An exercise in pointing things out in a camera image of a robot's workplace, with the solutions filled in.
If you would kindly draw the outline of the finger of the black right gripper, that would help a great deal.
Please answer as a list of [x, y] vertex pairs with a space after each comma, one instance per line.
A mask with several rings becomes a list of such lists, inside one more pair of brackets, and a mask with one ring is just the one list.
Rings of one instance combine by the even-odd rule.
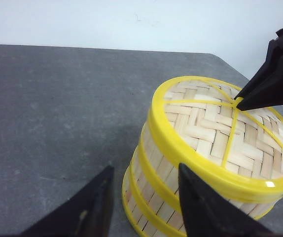
[[283, 29], [276, 34], [278, 37], [269, 41], [265, 62], [236, 97], [247, 96], [277, 69], [278, 61], [283, 56]]
[[238, 97], [241, 97], [241, 101], [236, 108], [241, 111], [283, 105], [283, 56], [271, 75], [255, 85], [246, 95]]

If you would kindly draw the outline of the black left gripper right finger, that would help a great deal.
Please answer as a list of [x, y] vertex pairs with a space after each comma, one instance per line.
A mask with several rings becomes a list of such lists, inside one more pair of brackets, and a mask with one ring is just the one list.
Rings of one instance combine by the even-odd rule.
[[272, 232], [220, 196], [186, 164], [178, 166], [179, 200], [188, 237], [271, 237]]

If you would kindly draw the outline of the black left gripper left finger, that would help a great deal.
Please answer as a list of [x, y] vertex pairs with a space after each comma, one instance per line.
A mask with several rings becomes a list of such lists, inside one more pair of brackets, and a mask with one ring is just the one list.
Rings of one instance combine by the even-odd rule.
[[108, 165], [22, 237], [107, 237], [114, 205], [114, 167]]

